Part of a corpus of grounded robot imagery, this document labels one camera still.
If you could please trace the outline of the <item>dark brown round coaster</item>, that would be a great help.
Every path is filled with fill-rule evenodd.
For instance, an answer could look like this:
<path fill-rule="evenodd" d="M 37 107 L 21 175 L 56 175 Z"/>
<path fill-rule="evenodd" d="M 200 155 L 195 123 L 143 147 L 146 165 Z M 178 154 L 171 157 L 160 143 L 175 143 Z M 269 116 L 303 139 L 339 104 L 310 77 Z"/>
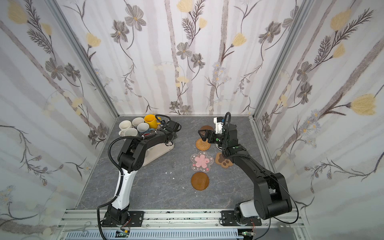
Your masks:
<path fill-rule="evenodd" d="M 202 127 L 200 128 L 200 130 L 204 130 L 204 129 L 211 129 L 211 130 L 215 130 L 213 127 L 211 127 L 211 126 L 208 126 L 208 125 L 206 125 L 206 126 L 202 126 Z"/>

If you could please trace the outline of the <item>rattan woven round coaster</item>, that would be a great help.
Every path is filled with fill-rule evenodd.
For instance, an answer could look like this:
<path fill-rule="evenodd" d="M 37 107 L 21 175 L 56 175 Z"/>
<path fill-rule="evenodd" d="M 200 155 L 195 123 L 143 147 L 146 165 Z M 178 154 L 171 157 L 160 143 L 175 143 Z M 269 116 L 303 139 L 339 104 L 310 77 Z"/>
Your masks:
<path fill-rule="evenodd" d="M 203 141 L 202 139 L 198 139 L 196 141 L 196 148 L 200 151 L 207 151 L 211 147 L 211 144 L 207 141 Z"/>

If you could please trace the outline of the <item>yellow mug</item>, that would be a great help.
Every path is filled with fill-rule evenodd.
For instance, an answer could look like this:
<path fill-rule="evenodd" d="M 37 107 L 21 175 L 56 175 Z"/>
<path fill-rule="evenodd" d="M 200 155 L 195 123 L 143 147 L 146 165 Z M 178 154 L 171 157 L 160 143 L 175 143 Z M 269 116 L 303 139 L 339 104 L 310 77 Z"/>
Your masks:
<path fill-rule="evenodd" d="M 161 124 L 155 115 L 146 115 L 144 117 L 144 121 L 145 123 L 147 123 L 150 127 L 150 129 L 157 129 L 159 127 L 159 125 Z"/>

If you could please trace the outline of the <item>brown paw shaped coaster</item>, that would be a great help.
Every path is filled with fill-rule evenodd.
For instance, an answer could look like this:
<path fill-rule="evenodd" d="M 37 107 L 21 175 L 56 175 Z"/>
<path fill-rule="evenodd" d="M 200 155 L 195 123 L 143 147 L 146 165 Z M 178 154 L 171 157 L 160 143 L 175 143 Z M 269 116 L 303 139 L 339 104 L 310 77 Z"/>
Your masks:
<path fill-rule="evenodd" d="M 227 168 L 234 165 L 230 160 L 225 159 L 224 156 L 222 155 L 222 153 L 216 154 L 215 163 L 224 169 L 227 169 Z"/>

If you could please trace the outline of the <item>pink flower shaped coaster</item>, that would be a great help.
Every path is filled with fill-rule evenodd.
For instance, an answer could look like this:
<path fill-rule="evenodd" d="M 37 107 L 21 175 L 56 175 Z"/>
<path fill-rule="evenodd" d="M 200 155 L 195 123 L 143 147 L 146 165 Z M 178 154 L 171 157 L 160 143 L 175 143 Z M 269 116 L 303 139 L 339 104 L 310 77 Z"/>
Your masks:
<path fill-rule="evenodd" d="M 204 151 L 200 151 L 198 154 L 191 156 L 192 170 L 195 172 L 207 173 L 211 170 L 212 164 L 215 159 Z"/>

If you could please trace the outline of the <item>blue floral mug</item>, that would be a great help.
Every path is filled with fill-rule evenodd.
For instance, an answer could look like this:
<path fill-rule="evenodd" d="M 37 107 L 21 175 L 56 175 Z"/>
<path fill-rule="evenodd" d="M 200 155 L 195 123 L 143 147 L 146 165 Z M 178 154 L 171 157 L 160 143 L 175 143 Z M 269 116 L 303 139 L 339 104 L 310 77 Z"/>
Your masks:
<path fill-rule="evenodd" d="M 139 132 L 139 135 L 142 136 L 144 134 L 147 134 L 147 133 L 150 133 L 150 126 L 148 123 L 144 122 L 144 123 L 140 123 L 138 126 L 137 126 L 137 131 Z"/>

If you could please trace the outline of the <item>beige plastic tray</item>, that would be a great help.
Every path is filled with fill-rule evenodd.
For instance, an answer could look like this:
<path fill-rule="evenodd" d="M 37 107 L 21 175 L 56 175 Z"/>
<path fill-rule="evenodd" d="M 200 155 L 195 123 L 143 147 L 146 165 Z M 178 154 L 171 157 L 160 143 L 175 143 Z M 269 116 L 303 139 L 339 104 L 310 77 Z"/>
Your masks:
<path fill-rule="evenodd" d="M 154 131 L 152 133 L 146 133 L 142 135 L 142 139 L 146 142 L 144 149 L 145 158 L 143 166 L 146 166 L 166 153 L 174 149 L 174 134 L 170 132 L 162 132 L 160 130 Z"/>

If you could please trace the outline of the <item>light brown cork coaster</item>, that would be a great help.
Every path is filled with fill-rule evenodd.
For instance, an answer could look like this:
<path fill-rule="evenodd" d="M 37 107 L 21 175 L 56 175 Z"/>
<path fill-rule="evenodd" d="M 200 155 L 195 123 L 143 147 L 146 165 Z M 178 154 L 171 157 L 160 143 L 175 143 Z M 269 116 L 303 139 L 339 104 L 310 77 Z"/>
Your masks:
<path fill-rule="evenodd" d="M 206 173 L 198 172 L 191 177 L 191 185 L 195 190 L 203 191 L 210 183 L 210 179 Z"/>

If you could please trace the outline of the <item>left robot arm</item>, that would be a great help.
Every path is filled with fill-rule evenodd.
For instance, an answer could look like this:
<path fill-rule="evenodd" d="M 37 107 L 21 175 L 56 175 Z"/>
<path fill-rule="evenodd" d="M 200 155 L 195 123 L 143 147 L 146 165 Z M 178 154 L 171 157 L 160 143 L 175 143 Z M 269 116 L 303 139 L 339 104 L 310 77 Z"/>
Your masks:
<path fill-rule="evenodd" d="M 157 130 L 135 137 L 120 137 L 109 145 L 108 157 L 118 169 L 119 179 L 113 199 L 97 207 L 99 227 L 123 227 L 130 224 L 132 185 L 138 170 L 144 165 L 147 151 L 150 149 L 155 158 L 164 155 L 169 150 L 160 150 L 159 147 L 172 147 L 177 132 L 182 128 L 171 119 L 161 120 L 160 124 Z"/>

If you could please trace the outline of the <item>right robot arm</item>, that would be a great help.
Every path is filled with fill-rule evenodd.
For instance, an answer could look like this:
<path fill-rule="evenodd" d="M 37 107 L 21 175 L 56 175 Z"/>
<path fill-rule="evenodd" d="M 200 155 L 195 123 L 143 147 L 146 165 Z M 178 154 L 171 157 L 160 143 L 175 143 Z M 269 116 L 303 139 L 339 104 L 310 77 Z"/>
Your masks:
<path fill-rule="evenodd" d="M 235 125 L 224 126 L 221 133 L 214 130 L 199 130 L 198 133 L 204 142 L 217 144 L 223 157 L 237 165 L 253 182 L 253 199 L 235 207 L 238 223 L 244 224 L 257 217 L 268 220 L 292 211 L 285 177 L 267 170 L 248 153 L 239 143 Z"/>

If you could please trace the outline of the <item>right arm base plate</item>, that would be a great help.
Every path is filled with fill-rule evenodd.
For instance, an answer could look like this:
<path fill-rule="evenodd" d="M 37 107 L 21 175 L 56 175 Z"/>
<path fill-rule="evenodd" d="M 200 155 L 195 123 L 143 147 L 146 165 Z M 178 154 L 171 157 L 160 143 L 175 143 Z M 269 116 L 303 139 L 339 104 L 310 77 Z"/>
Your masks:
<path fill-rule="evenodd" d="M 224 227 L 258 227 L 262 225 L 262 221 L 258 216 L 244 217 L 237 210 L 221 211 L 219 223 Z"/>

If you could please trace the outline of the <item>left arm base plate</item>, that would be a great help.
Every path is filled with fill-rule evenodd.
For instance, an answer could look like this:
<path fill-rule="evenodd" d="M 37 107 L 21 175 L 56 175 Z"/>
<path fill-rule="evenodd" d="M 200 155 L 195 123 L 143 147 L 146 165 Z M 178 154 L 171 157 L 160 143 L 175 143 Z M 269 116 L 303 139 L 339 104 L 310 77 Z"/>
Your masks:
<path fill-rule="evenodd" d="M 144 211 L 106 212 L 101 220 L 102 227 L 141 227 Z"/>

